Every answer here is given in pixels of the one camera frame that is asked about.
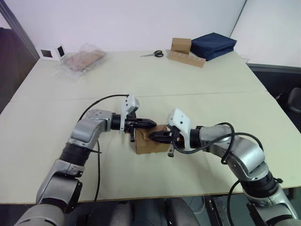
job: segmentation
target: white wall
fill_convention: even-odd
[[[301,0],[248,0],[231,36],[248,63],[301,66]]]
[[[35,45],[163,49],[173,37],[229,36],[244,0],[5,0]]]
[[[4,19],[1,13],[0,13],[0,27],[10,28],[10,26],[8,25],[8,23],[6,22],[6,20]]]

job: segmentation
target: black cable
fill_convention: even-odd
[[[189,205],[188,205],[189,207],[190,207],[190,205],[191,205],[193,199],[194,199],[194,196],[192,197],[192,199],[191,199],[191,201],[190,201],[190,203],[189,203]]]
[[[235,130],[234,130],[234,127],[230,123],[228,123],[228,122],[222,122],[222,123],[219,123],[218,125],[227,125],[231,129],[231,135],[232,135],[231,136],[231,141],[230,141],[228,149],[226,150],[226,153],[222,156],[222,159],[221,159],[221,164],[227,165],[226,160],[227,160],[228,156],[230,155],[231,149],[232,149],[233,144],[234,144],[234,139],[235,139],[234,133],[235,133]]]
[[[96,189],[96,193],[95,193],[95,197],[94,197],[94,201],[93,201],[93,207],[92,207],[92,211],[91,211],[91,215],[94,212],[94,206],[96,204],[96,200],[98,197],[98,193],[99,193],[99,187],[100,187],[100,146],[99,146],[99,141],[97,140],[97,161],[98,161],[98,180],[97,180],[97,189]]]
[[[233,135],[235,135],[235,136],[236,136],[236,135],[242,135],[242,136],[248,136],[248,137],[251,137],[251,138],[253,138],[253,139],[258,143],[258,146],[263,150],[262,144],[261,144],[260,140],[259,140],[257,137],[255,137],[254,135],[249,134],[249,133],[240,133],[240,132],[239,132],[239,133],[229,133],[229,134],[223,135],[223,136],[221,136],[221,137],[219,137],[219,138],[217,138],[217,139],[215,139],[215,140],[213,140],[213,141],[207,143],[206,145],[204,145],[204,146],[202,146],[202,147],[199,147],[199,148],[196,148],[196,149],[191,150],[191,151],[183,151],[183,150],[181,150],[181,149],[177,146],[177,144],[176,144],[176,142],[175,142],[174,140],[172,141],[172,144],[173,144],[174,148],[175,148],[178,152],[180,152],[180,153],[183,153],[183,154],[193,154],[193,153],[195,153],[195,152],[198,152],[198,151],[201,151],[201,150],[203,150],[203,149],[205,149],[205,148],[210,147],[210,146],[213,145],[214,143],[219,142],[220,140],[223,140],[223,139],[226,138],[226,137],[231,137],[231,136],[233,136]]]
[[[99,141],[98,140],[97,140],[97,151],[93,151],[93,152],[97,152],[97,157],[98,157],[98,179],[97,179],[97,189],[96,189],[94,201],[92,203],[91,213],[90,213],[90,216],[88,218],[87,225],[89,225],[90,222],[91,222],[90,219],[91,219],[91,216],[94,213],[94,208],[95,208],[95,205],[96,205],[96,200],[97,200],[97,197],[98,197],[99,187],[100,187],[100,153],[101,152],[100,152],[100,146],[99,146]]]
[[[228,197],[227,197],[227,215],[228,215],[229,223],[230,223],[231,226],[234,226],[234,224],[233,224],[232,217],[231,217],[231,212],[230,212],[230,199],[231,199],[231,195],[232,195],[232,192],[233,192],[234,188],[238,184],[239,184],[239,180],[236,181],[234,183],[234,185],[232,185],[232,187],[231,187],[231,189],[228,193]]]
[[[107,97],[104,97],[104,98],[101,98],[97,101],[95,101],[94,103],[92,103],[80,116],[79,120],[81,120],[84,115],[87,113],[87,111],[90,110],[91,107],[93,107],[94,105],[98,104],[99,102],[105,100],[105,99],[108,99],[108,98],[111,98],[111,97],[128,97],[129,95],[128,94],[115,94],[115,95],[110,95],[110,96],[107,96]],[[95,204],[96,204],[96,200],[97,200],[97,197],[98,197],[98,193],[99,193],[99,187],[100,187],[100,146],[99,146],[99,141],[97,140],[97,151],[94,151],[94,150],[90,150],[91,152],[93,153],[97,153],[97,157],[98,157],[98,180],[97,180],[97,189],[96,189],[96,193],[95,193],[95,197],[94,197],[94,201],[93,201],[93,204],[92,204],[92,209],[91,209],[91,214],[90,214],[90,217],[93,215],[93,212],[94,212],[94,207],[95,207]]]
[[[103,100],[105,100],[105,99],[108,99],[108,98],[111,98],[111,97],[128,97],[128,96],[129,96],[128,94],[115,94],[115,95],[110,95],[110,96],[101,98],[101,99],[95,101],[94,103],[92,103],[92,104],[91,104],[91,105],[83,112],[83,114],[81,114],[79,120],[81,120],[81,119],[84,117],[84,115],[87,113],[87,111],[89,111],[89,109],[90,109],[91,107],[93,107],[94,105],[98,104],[99,102],[101,102],[101,101],[103,101]]]

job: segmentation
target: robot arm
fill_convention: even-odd
[[[191,152],[224,135],[229,135],[206,148],[219,157],[226,153],[231,141],[231,129],[224,125],[191,129],[190,119],[179,109],[174,109],[167,118],[171,129],[172,144],[168,155],[173,157],[174,148],[180,152]],[[249,200],[248,209],[256,225],[300,225],[297,213],[273,178],[265,163],[263,150],[248,139],[235,136],[226,163],[241,183]]]
[[[76,124],[59,159],[55,160],[36,196],[36,204],[17,221],[16,226],[62,226],[64,213],[71,212],[79,199],[85,163],[101,133],[111,129],[131,134],[135,128],[153,128],[156,123],[137,119],[138,100],[129,95],[122,105],[121,114],[90,110]]]

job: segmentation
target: gray floor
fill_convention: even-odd
[[[299,216],[301,216],[301,188],[296,188],[296,197],[291,201]],[[183,197],[193,212],[200,212],[203,207],[203,197]],[[226,196],[221,196],[226,205]],[[141,199],[131,200],[135,206],[135,220],[132,226],[167,226],[164,207],[165,199]],[[94,215],[90,219],[91,226],[108,225],[111,213],[118,201],[98,202],[95,205]],[[254,226],[249,212],[246,208],[247,199],[243,194],[235,194],[231,199],[231,213],[234,225]],[[0,221],[2,226],[12,226],[19,217],[31,205],[0,205]],[[75,211],[66,214],[65,225],[75,226],[76,219],[80,215],[88,214],[91,211],[90,203],[81,203]],[[201,226],[210,226],[210,220],[206,211],[196,214]]]

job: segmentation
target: scissors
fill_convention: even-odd
[[[149,56],[162,57],[162,56],[164,56],[164,54],[161,50],[157,50],[152,54],[143,55],[142,57],[149,57]]]

